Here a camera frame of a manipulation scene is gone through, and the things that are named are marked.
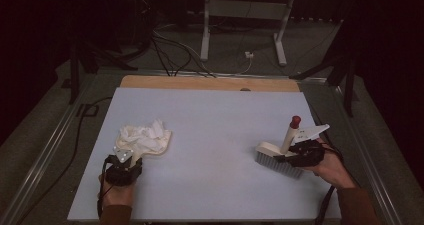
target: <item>human hand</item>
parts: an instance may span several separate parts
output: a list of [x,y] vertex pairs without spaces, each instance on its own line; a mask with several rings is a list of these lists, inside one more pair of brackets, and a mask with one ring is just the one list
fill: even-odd
[[[331,149],[321,138],[318,138],[317,141],[324,148]],[[339,157],[331,151],[325,151],[324,159],[318,165],[303,167],[303,169],[314,172],[315,175],[320,176],[337,189],[357,187]]]
[[134,201],[135,182],[128,186],[112,186],[106,180],[103,184],[103,207],[109,205],[126,205],[132,207]]

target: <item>white table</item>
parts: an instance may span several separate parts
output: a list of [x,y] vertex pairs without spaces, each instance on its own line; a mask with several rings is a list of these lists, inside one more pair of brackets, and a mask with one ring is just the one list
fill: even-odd
[[[68,219],[98,219],[97,176],[119,128],[161,119],[173,133],[169,148],[143,159],[132,219],[312,220],[329,185],[309,172],[296,180],[254,161],[259,142],[282,143],[293,115],[301,127],[314,126],[300,92],[118,88]],[[336,193],[327,218],[340,218]]]

